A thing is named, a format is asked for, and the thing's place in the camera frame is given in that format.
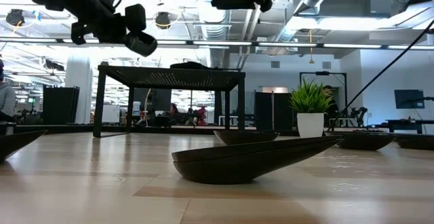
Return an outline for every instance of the potted plant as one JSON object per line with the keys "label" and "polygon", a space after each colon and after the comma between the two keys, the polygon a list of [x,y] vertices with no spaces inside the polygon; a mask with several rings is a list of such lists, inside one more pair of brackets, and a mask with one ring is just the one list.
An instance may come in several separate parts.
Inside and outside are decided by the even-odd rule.
{"label": "potted plant", "polygon": [[332,105],[331,101],[330,91],[322,83],[308,83],[303,79],[297,90],[293,90],[290,104],[298,112],[298,133],[302,138],[322,136],[324,113]]}

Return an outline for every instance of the white planter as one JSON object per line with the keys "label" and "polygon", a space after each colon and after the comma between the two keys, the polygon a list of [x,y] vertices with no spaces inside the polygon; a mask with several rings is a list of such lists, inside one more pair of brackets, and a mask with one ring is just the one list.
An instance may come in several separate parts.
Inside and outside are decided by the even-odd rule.
{"label": "white planter", "polygon": [[301,138],[322,136],[324,131],[324,113],[298,113],[297,125]]}

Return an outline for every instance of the monitor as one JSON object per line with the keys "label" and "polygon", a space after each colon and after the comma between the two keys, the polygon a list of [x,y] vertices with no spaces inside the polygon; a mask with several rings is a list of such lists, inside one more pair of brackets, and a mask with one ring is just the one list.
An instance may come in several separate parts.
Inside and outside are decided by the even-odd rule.
{"label": "monitor", "polygon": [[423,90],[395,90],[397,109],[425,109]]}

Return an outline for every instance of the green plant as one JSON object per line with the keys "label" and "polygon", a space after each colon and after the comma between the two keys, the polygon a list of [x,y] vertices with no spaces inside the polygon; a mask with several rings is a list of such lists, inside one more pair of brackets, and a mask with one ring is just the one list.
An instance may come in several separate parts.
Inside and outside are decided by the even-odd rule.
{"label": "green plant", "polygon": [[303,79],[297,90],[293,90],[290,104],[299,113],[325,113],[332,105],[332,97],[329,91],[324,90],[322,83],[308,83]]}

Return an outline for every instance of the silver duct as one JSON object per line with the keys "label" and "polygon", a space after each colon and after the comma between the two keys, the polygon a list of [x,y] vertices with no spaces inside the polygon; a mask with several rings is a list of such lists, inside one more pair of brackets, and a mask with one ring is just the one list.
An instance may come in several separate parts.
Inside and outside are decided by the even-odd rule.
{"label": "silver duct", "polygon": [[[229,21],[228,11],[217,10],[211,6],[211,0],[198,0],[199,19],[204,23],[227,23]],[[203,25],[202,35],[205,40],[226,40],[228,37],[227,26]],[[211,67],[229,67],[228,49],[210,49]]]}
{"label": "silver duct", "polygon": [[[316,8],[316,11],[319,9],[319,5],[324,0],[301,0],[301,3],[294,3],[296,7],[292,9],[294,13],[301,12],[307,9]],[[285,27],[281,30],[281,32],[276,35],[275,41],[281,42],[289,42],[297,33],[297,30],[291,29],[290,26],[285,25]],[[289,52],[282,48],[268,48],[266,53],[269,55],[278,55],[278,54],[288,54]]]}

